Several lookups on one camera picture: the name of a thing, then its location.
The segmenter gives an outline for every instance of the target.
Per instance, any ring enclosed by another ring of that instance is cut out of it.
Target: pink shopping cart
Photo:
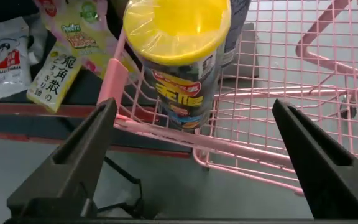
[[[290,102],[358,158],[358,0],[252,1],[236,61],[223,70],[211,117],[195,134],[168,128],[144,71],[131,109],[115,127],[193,148],[195,160],[217,169],[303,191],[272,114],[276,98]],[[121,32],[115,58],[122,52]],[[115,61],[110,72],[123,71]],[[155,104],[143,108],[139,99]],[[143,111],[150,121],[138,118]]]

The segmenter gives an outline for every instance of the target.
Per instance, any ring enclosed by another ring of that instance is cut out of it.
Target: white package
[[[31,84],[28,36],[23,18],[0,22],[0,98],[20,93]]]

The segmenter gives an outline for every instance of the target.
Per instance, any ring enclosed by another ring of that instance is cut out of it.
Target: pink cart frame
[[[345,16],[338,19],[341,13]],[[307,15],[315,19],[310,21]],[[119,115],[114,125],[141,136],[191,147],[195,160],[207,168],[303,195],[275,125],[272,103],[276,98],[293,103],[358,157],[358,32],[354,32],[358,27],[358,0],[252,1],[247,21],[255,24],[253,32],[258,37],[252,45],[253,53],[242,52],[242,47],[253,42],[242,39],[234,62],[236,73],[223,71],[211,117],[195,134],[168,128],[169,118],[158,112],[160,100],[147,96],[140,88],[143,85],[154,89],[144,78],[144,71],[137,82],[129,80],[137,90],[134,97],[122,92],[133,106],[121,106],[126,116]],[[292,42],[290,36],[300,40]],[[341,44],[345,39],[349,43]],[[123,51],[125,41],[121,32],[114,58]],[[332,52],[330,57],[324,56],[326,52]],[[254,60],[245,64],[243,55],[258,58],[259,63]],[[111,63],[114,65],[106,76],[126,73],[117,60]],[[252,74],[240,75],[241,67],[250,67]],[[225,85],[223,78],[231,78],[234,86]],[[249,86],[241,87],[244,82]],[[105,91],[101,91],[101,99],[108,97]],[[140,96],[156,104],[154,111],[138,104]],[[135,111],[139,110],[152,116],[153,121],[146,123],[137,118]]]

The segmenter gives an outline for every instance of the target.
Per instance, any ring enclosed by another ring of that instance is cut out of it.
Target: packaged product
[[[47,29],[81,59],[85,68],[103,78],[117,47],[117,39],[107,27],[107,0],[34,2]],[[129,78],[135,81],[139,69],[126,51],[119,56],[119,61],[128,69]]]
[[[80,59],[56,43],[27,90],[28,99],[56,113],[80,68]]]

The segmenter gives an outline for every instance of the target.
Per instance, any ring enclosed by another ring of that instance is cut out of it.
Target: floor
[[[10,217],[8,196],[55,146],[0,140],[0,223]],[[162,218],[312,218],[304,197],[278,187],[211,170],[193,159],[109,152],[142,179],[146,208]],[[104,165],[94,196],[102,207],[137,196],[137,188]],[[119,210],[109,216],[125,216]]]

